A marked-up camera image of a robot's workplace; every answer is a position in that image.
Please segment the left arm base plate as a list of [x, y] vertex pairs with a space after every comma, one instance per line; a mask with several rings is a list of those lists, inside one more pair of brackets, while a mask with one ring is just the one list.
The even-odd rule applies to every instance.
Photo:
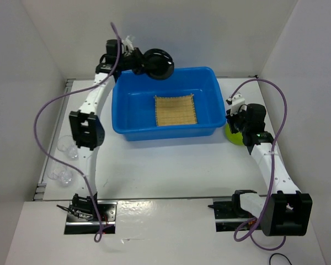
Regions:
[[[98, 201], [98, 210], [102, 222], [102, 234], [114, 234], [116, 230], [116, 201], [100, 200]], [[56, 205], [59, 209], [66, 212], [65, 235], [87, 235], [95, 234], [100, 229], [100, 222], [97, 216], [72, 210], [72, 204], [69, 206]]]

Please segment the bamboo placemat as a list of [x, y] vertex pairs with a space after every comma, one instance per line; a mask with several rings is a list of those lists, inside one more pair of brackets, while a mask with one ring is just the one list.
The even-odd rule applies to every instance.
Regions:
[[180, 97], [154, 96], [154, 101], [157, 126], [197, 124], [193, 94]]

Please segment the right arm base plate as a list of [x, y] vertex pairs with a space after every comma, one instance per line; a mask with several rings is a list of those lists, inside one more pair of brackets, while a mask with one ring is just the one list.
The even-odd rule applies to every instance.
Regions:
[[241, 223], [253, 217], [250, 213], [238, 214], [231, 197], [213, 198], [207, 207], [213, 210], [217, 232], [234, 232]]

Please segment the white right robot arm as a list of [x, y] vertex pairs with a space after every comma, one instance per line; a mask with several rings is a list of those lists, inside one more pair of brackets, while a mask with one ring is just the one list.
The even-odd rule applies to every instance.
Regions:
[[243, 144], [257, 163], [268, 188], [265, 198], [253, 190], [235, 191], [232, 214], [243, 217], [250, 213], [265, 236], [304, 236], [312, 198], [294, 184], [277, 154], [274, 138], [265, 130], [265, 107], [255, 103], [231, 103], [226, 114], [230, 131], [242, 134]]

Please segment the green plastic plate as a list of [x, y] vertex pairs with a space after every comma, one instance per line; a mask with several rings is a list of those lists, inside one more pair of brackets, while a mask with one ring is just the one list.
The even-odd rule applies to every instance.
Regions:
[[224, 132], [229, 142], [231, 142], [234, 145], [244, 146], [242, 134], [240, 132], [231, 133], [228, 123], [224, 127]]

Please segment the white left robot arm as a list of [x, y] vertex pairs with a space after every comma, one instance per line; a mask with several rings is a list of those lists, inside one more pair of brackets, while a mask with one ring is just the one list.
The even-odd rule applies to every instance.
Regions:
[[69, 114], [71, 133], [79, 155], [78, 169], [83, 179], [87, 180], [75, 192], [70, 208], [74, 214], [80, 214], [88, 221], [99, 214], [95, 170], [99, 147], [105, 138], [99, 116], [121, 72], [142, 68], [141, 59], [142, 53], [133, 46], [130, 38], [121, 43], [108, 40], [106, 54], [100, 58], [95, 70], [93, 88], [79, 109]]

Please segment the clear plastic cup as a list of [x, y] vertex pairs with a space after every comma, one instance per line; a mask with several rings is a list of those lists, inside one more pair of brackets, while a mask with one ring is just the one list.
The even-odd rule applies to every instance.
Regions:
[[69, 186], [73, 181], [72, 171], [67, 166], [57, 162], [51, 164], [47, 176], [49, 179], [57, 181], [62, 187]]
[[78, 159], [78, 148], [71, 135], [64, 135], [57, 142], [57, 149], [71, 160]]

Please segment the black round dish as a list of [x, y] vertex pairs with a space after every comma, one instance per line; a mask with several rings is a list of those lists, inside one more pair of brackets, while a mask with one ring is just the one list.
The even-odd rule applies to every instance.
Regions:
[[166, 80], [174, 72], [174, 62], [169, 53], [162, 49], [150, 49], [144, 53], [145, 74], [154, 80]]

